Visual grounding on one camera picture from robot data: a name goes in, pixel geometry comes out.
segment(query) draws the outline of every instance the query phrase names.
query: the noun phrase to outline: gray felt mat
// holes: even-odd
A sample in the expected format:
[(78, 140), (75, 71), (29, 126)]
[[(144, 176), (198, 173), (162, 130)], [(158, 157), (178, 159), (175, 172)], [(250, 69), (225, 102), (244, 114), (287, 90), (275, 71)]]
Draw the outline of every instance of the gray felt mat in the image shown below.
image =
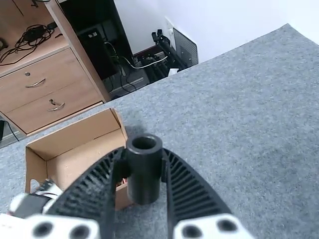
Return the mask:
[[(319, 47), (286, 25), (0, 150), (0, 209), (23, 190), (24, 146), (115, 107), (184, 158), (257, 238), (318, 238)], [(166, 194), (117, 213), (116, 237), (167, 235)]]

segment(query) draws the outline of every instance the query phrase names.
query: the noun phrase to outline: desk cabinet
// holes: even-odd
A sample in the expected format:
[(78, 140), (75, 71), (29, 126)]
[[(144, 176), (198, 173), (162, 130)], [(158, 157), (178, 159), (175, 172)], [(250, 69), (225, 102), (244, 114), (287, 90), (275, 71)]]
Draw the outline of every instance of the desk cabinet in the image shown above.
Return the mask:
[(19, 51), (0, 63), (0, 115), (4, 119), (30, 135), (110, 99), (55, 0), (38, 3), (39, 7), (16, 0), (18, 8), (11, 0), (3, 1), (0, 37), (9, 48), (30, 25), (53, 21), (58, 25), (50, 39), (27, 57), (10, 64), (27, 53)]

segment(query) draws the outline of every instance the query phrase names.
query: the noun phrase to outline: black plastic cylinder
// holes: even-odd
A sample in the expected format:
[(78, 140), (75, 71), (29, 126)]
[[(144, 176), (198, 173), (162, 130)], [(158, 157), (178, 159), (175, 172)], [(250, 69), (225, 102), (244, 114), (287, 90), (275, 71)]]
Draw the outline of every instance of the black plastic cylinder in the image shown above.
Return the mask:
[(131, 175), (128, 197), (136, 204), (155, 202), (160, 195), (162, 141), (152, 134), (140, 134), (126, 142)]

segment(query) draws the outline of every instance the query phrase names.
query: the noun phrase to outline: metal drawer handle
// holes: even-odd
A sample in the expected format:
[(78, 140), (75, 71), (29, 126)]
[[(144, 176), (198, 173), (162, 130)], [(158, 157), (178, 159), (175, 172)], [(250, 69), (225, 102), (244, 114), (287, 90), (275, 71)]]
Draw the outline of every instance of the metal drawer handle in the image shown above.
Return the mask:
[(64, 105), (65, 105), (65, 103), (63, 102), (62, 104), (58, 104), (58, 103), (56, 103), (53, 99), (50, 99), (49, 100), (49, 102), (51, 103), (51, 104), (53, 104), (54, 106), (57, 106), (57, 107), (55, 107), (55, 108), (53, 108), (53, 109), (48, 109), (48, 111), (58, 111), (58, 110), (60, 110), (60, 109), (62, 109), (63, 107), (64, 107)]
[(29, 85), (29, 86), (25, 86), (26, 88), (32, 88), (32, 87), (36, 87), (37, 85), (41, 84), (42, 82), (45, 81), (45, 78), (43, 80), (40, 80), (32, 85)]

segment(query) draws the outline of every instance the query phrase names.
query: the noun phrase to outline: open cardboard box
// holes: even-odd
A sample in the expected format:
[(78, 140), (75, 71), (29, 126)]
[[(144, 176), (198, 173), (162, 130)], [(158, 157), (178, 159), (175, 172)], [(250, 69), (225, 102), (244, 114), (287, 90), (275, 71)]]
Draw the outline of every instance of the open cardboard box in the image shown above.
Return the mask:
[[(114, 109), (89, 116), (29, 143), (25, 149), (26, 184), (52, 179), (65, 190), (93, 163), (112, 150), (125, 146), (125, 127)], [(116, 188), (115, 208), (131, 204), (127, 183)]]

